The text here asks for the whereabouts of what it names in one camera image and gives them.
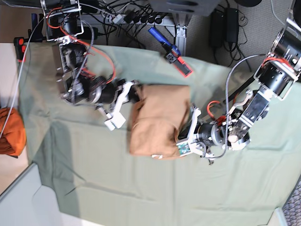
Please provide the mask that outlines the tan orange T-shirt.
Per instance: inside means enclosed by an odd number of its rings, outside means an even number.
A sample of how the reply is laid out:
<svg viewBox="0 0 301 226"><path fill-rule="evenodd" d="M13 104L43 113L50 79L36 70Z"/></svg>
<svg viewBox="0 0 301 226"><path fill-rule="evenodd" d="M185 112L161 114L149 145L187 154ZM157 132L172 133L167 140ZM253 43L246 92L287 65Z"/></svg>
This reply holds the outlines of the tan orange T-shirt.
<svg viewBox="0 0 301 226"><path fill-rule="evenodd" d="M176 146L189 117L190 87L143 85L140 100L133 105L129 152L154 159L180 157Z"/></svg>

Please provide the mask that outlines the grey power strip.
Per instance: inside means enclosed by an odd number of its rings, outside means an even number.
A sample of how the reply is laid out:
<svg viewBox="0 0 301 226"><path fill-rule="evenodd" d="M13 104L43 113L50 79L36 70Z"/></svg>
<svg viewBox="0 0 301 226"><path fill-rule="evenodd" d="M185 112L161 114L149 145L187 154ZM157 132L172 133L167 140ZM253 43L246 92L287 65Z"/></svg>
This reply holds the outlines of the grey power strip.
<svg viewBox="0 0 301 226"><path fill-rule="evenodd" d="M136 24L136 25L158 25L174 26L174 21L168 13L146 13L128 12L126 14L117 14L115 16L104 16L106 22L110 24Z"/></svg>

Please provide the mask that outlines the light green table cloth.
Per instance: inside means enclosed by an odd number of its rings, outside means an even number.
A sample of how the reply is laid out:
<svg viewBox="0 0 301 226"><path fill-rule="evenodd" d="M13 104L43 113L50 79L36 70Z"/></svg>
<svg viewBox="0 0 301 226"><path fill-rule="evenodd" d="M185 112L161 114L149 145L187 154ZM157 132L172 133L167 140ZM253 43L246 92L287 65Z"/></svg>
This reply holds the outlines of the light green table cloth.
<svg viewBox="0 0 301 226"><path fill-rule="evenodd" d="M20 81L27 152L62 212L106 226L258 226L301 174L301 85L250 129L251 143L214 164L191 154L135 157L128 126L109 131L91 107L59 97L49 43L32 43Z"/></svg>

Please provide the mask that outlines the black power adapter right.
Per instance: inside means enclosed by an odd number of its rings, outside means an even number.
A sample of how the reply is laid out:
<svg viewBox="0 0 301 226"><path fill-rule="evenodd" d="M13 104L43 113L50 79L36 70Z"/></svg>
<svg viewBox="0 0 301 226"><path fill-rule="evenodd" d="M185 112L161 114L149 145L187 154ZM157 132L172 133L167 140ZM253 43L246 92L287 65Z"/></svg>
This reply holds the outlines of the black power adapter right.
<svg viewBox="0 0 301 226"><path fill-rule="evenodd" d="M220 48L223 43L224 14L214 11L211 14L209 29L209 45L212 48Z"/></svg>

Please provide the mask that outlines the black power adapter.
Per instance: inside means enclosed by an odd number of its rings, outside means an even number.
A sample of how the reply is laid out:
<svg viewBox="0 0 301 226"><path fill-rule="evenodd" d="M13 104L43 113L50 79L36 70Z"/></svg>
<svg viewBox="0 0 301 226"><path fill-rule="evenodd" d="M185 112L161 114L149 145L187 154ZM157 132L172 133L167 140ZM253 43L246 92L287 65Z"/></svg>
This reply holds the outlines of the black power adapter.
<svg viewBox="0 0 301 226"><path fill-rule="evenodd" d="M223 43L224 14L214 11L211 14L209 29L209 45L212 48L220 48Z"/></svg>
<svg viewBox="0 0 301 226"><path fill-rule="evenodd" d="M235 8L226 8L226 33L225 40L231 43L238 42L239 22L238 10Z"/></svg>

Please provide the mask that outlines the folded dark orange cloth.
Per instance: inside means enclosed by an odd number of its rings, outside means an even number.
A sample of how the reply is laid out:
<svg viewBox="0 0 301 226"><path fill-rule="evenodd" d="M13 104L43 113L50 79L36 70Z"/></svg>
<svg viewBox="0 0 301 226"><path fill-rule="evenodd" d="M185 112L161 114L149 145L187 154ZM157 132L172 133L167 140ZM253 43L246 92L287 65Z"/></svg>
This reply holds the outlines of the folded dark orange cloth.
<svg viewBox="0 0 301 226"><path fill-rule="evenodd" d="M12 108L0 138L0 154L20 156L25 145L26 132L22 117L17 109Z"/></svg>

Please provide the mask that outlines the patterned grey mat corner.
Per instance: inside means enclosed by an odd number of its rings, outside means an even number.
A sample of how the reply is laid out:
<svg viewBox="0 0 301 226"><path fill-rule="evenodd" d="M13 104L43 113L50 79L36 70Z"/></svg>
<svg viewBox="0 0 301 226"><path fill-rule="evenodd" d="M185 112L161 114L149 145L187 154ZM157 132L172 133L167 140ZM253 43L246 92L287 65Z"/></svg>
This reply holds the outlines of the patterned grey mat corner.
<svg viewBox="0 0 301 226"><path fill-rule="evenodd" d="M282 208L288 226L301 226L301 180Z"/></svg>

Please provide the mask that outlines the white plastic bin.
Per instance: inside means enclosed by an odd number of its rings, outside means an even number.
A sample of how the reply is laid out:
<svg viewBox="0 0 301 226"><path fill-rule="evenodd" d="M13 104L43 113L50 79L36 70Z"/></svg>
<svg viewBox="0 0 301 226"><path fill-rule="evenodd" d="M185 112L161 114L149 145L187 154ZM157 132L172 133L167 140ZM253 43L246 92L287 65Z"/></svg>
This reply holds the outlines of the white plastic bin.
<svg viewBox="0 0 301 226"><path fill-rule="evenodd" d="M0 195L2 226L62 226L54 190L41 183L33 163Z"/></svg>

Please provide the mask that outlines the blue handled clamp centre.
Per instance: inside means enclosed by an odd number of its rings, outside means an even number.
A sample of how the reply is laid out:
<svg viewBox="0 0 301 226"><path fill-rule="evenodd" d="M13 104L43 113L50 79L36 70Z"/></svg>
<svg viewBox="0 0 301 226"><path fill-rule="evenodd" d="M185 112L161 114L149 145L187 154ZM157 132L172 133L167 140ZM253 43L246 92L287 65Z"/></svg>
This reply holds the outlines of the blue handled clamp centre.
<svg viewBox="0 0 301 226"><path fill-rule="evenodd" d="M182 59L179 49L174 44L171 44L168 39L155 27L151 27L148 32L161 44L162 48L165 50L166 54L164 55L164 59L169 64L172 64L184 78L192 74L192 69Z"/></svg>

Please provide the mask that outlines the blue handled clamp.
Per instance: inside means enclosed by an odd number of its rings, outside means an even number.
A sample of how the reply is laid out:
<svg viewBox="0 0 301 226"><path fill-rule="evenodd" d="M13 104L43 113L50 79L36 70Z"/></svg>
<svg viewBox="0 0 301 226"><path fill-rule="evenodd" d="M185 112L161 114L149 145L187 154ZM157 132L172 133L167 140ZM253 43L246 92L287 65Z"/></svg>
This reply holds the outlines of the blue handled clamp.
<svg viewBox="0 0 301 226"><path fill-rule="evenodd" d="M26 43L29 41L30 36L32 35L32 42L43 42L46 40L46 36L43 35L42 30L44 26L44 16L43 14L31 14L32 28L28 29L28 38L25 37L15 37L13 44L16 53L16 59L18 62L23 61Z"/></svg>
<svg viewBox="0 0 301 226"><path fill-rule="evenodd" d="M192 74L192 69L182 59L179 49L174 44L171 44L168 39L155 27L151 27L148 32L161 44L162 48L165 50L166 54L164 55L164 59L169 64L172 64L184 78Z"/></svg>

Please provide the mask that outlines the aluminium frame post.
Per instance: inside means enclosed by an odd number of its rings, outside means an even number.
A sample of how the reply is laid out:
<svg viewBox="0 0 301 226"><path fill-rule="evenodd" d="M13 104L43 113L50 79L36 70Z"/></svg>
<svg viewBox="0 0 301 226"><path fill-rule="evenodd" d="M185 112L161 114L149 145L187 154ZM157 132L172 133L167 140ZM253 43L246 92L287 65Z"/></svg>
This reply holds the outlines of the aluminium frame post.
<svg viewBox="0 0 301 226"><path fill-rule="evenodd" d="M186 56L187 29L191 15L184 13L172 13L175 25L175 45L182 56Z"/></svg>

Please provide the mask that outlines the blue handled clamp left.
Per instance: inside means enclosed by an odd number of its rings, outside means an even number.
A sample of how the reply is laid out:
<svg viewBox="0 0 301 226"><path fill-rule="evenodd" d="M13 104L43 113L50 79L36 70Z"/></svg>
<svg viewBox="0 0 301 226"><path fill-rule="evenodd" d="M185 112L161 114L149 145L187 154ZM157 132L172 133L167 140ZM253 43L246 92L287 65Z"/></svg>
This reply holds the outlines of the blue handled clamp left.
<svg viewBox="0 0 301 226"><path fill-rule="evenodd" d="M43 35L42 30L44 26L44 16L43 14L31 14L32 28L28 29L28 38L25 37L15 37L13 44L16 53L16 59L18 62L23 61L26 43L29 41L30 36L32 35L32 42L43 42L46 40L46 36Z"/></svg>

